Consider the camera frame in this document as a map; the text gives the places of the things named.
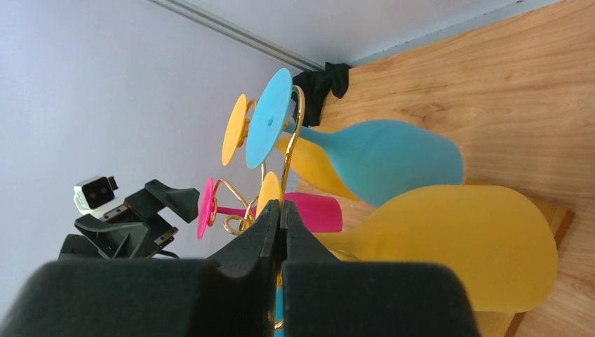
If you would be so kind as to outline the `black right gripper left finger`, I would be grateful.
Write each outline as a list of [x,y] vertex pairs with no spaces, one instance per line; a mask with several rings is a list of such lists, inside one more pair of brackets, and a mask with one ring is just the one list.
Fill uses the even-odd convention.
[[75,258],[40,267],[2,336],[272,336],[281,207],[206,259]]

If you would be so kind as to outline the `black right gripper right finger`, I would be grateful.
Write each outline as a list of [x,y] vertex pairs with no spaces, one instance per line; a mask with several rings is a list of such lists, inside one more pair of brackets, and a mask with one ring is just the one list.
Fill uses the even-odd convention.
[[286,336],[478,336],[467,292],[435,263],[344,262],[282,208]]

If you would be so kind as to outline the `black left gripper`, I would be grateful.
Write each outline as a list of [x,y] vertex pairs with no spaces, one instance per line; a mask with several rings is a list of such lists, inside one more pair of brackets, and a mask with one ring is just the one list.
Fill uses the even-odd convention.
[[186,223],[199,215],[200,192],[195,188],[177,189],[157,179],[124,199],[125,210],[107,221],[91,215],[75,220],[76,234],[66,236],[58,258],[174,258],[166,250],[178,232],[158,212],[169,208]]

